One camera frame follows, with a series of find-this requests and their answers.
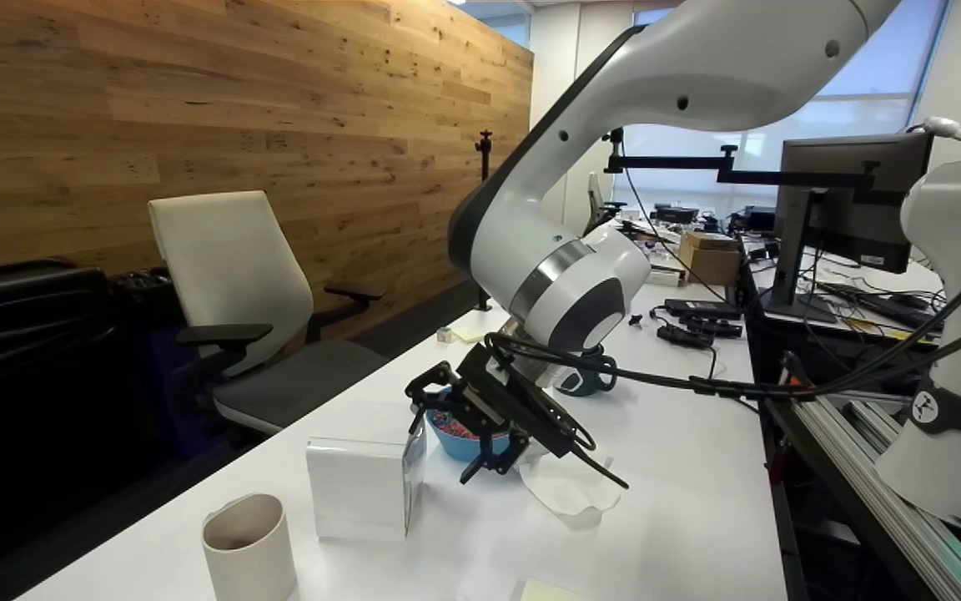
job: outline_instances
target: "chair backrest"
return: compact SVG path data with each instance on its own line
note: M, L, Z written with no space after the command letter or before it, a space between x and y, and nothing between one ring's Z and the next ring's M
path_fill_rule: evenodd
M156 198L147 210L186 324L275 324L232 375L306 334L313 289L265 190Z

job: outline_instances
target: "office chair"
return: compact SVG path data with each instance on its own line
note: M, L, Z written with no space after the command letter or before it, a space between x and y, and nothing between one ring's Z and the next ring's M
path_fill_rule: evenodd
M225 421L275 434L385 363L321 327L370 308L370 293L326 286L348 308L313 314L302 270L265 190L156 198L147 205L156 250L170 270L197 346L192 378Z

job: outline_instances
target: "wood paneling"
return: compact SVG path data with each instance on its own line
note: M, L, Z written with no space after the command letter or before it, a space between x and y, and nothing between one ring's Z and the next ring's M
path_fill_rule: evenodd
M444 224L526 95L444 0L0 0L0 265L143 270L150 198L261 186L313 286L385 293L357 331L457 282Z

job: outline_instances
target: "computer monitor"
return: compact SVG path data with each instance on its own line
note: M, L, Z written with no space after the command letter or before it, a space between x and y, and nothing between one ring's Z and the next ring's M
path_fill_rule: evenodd
M771 309L833 320L812 297L797 297L802 255L842 255L861 267L908 270L910 241L900 205L929 170L930 135L816 137L786 141L781 175L864 175L869 186L781 186L779 190L779 273Z

